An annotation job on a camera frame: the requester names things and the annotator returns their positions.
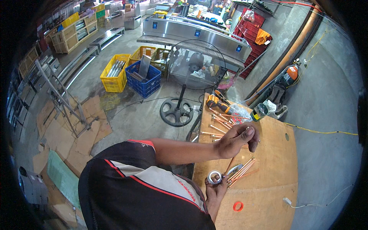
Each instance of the black fan base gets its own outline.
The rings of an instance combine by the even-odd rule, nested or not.
[[[171,125],[171,126],[174,126],[174,127],[182,127],[182,126],[185,126],[187,124],[190,123],[190,121],[193,119],[193,109],[192,109],[192,105],[189,104],[189,102],[187,102],[186,100],[182,100],[182,103],[181,103],[181,106],[180,108],[178,109],[177,108],[177,103],[174,103],[172,102],[173,100],[177,100],[179,101],[179,98],[169,98],[167,99],[166,101],[164,101],[164,103],[162,103],[161,105],[161,108],[160,108],[160,116],[162,118],[162,120],[168,124],[168,125]],[[168,105],[170,108],[168,111],[163,111],[163,108],[165,105]],[[184,108],[184,105],[188,106],[190,111],[188,112],[185,108]],[[168,115],[174,115],[175,116],[175,122],[171,122],[169,121],[166,117]],[[187,120],[184,121],[184,122],[181,122],[180,121],[180,118],[182,116],[186,116],[187,117]]]

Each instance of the standing fan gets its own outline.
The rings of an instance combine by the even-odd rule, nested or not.
[[[217,86],[226,72],[225,61],[222,53],[212,44],[186,40],[172,47],[167,66],[169,77],[174,78],[182,89],[179,98],[169,98],[162,103],[160,116],[165,123],[181,127],[189,124],[193,118],[191,104],[183,100],[185,89],[205,90]]]

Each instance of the cordless drill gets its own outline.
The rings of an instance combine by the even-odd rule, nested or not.
[[[224,113],[231,115],[234,111],[230,106],[225,103],[222,103],[220,99],[216,96],[216,93],[212,91],[212,93],[208,96],[206,101],[206,105],[210,108],[218,106]]]

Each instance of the orange cloth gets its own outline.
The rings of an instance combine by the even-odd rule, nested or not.
[[[266,39],[270,36],[269,33],[267,33],[266,31],[259,29],[258,34],[257,34],[257,38],[255,39],[255,42],[258,45],[263,45],[266,42]]]

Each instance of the black shirt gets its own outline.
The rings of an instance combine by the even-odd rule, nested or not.
[[[97,154],[78,193],[88,229],[215,229],[201,189],[157,167],[151,141],[128,140]]]

